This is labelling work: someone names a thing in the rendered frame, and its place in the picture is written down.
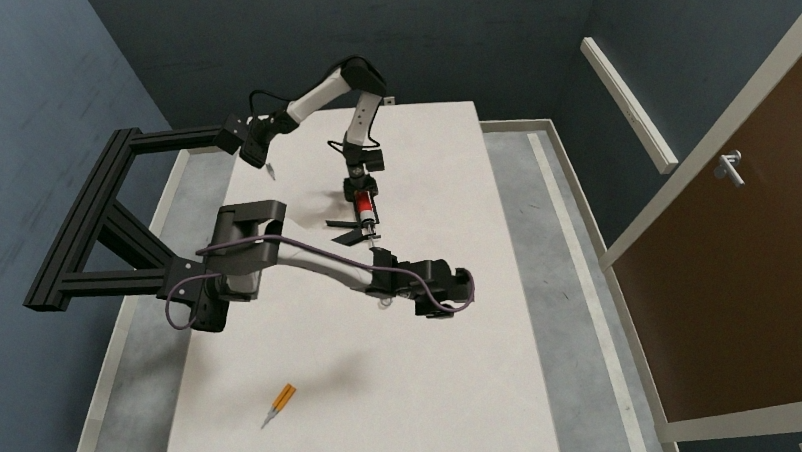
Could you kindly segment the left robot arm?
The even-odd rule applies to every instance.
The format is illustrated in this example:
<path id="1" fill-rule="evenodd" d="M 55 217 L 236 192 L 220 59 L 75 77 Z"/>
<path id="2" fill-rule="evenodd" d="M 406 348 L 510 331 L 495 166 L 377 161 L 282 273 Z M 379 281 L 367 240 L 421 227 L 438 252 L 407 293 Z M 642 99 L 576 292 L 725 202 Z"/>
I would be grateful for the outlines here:
<path id="1" fill-rule="evenodd" d="M 255 117 L 244 154 L 264 164 L 270 142 L 276 134 L 290 134 L 308 116 L 339 95 L 351 89 L 359 89 L 362 90 L 361 95 L 342 140 L 342 156 L 346 159 L 346 168 L 351 177 L 359 177 L 364 173 L 363 164 L 368 173 L 385 171 L 382 149 L 362 148 L 377 105 L 387 93 L 386 86 L 379 80 L 377 72 L 361 57 L 353 57 L 342 63 L 339 69 L 315 88 L 297 100 L 286 102 L 277 111 L 271 112 L 268 118 L 261 120 Z"/>

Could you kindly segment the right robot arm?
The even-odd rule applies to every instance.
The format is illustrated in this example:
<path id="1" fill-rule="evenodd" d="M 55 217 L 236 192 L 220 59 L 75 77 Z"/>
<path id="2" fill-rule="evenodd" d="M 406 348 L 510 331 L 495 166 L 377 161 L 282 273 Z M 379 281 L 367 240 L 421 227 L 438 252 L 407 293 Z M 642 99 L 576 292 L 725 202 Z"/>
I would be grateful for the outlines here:
<path id="1" fill-rule="evenodd" d="M 463 271 L 465 267 L 455 268 L 452 283 L 452 271 L 444 259 L 398 262 L 397 256 L 382 247 L 367 250 L 344 246 L 315 235 L 286 218 L 286 208 L 287 204 L 272 199 L 219 208 L 210 247 L 257 237 L 258 226 L 270 219 L 273 221 L 267 224 L 264 235 L 279 237 L 279 240 L 244 243 L 208 252 L 204 274 L 224 275 L 203 278 L 193 322 L 195 327 L 222 331 L 229 301 L 257 300 L 263 269 L 275 265 L 321 274 L 350 290 L 381 300 L 396 296 L 412 299 L 418 294 L 426 294 L 414 277 L 370 270 L 363 265 L 403 269 L 417 274 L 430 293 L 436 292 L 437 301 L 466 303 L 469 299 L 471 284 Z"/>

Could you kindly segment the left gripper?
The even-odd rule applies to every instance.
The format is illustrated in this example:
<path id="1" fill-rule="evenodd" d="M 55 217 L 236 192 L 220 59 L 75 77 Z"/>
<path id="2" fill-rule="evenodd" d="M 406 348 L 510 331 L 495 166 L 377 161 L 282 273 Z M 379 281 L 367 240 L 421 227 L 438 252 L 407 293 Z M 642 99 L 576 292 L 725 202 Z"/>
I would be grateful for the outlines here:
<path id="1" fill-rule="evenodd" d="M 359 177 L 351 177 L 349 175 L 349 177 L 344 178 L 343 186 L 344 186 L 343 191 L 345 191 L 344 196 L 347 202 L 354 202 L 354 198 L 351 191 L 357 190 L 357 193 L 371 191 L 372 198 L 379 194 L 376 179 L 374 179 L 374 177 L 371 177 L 370 173 L 365 174 L 365 171 Z"/>

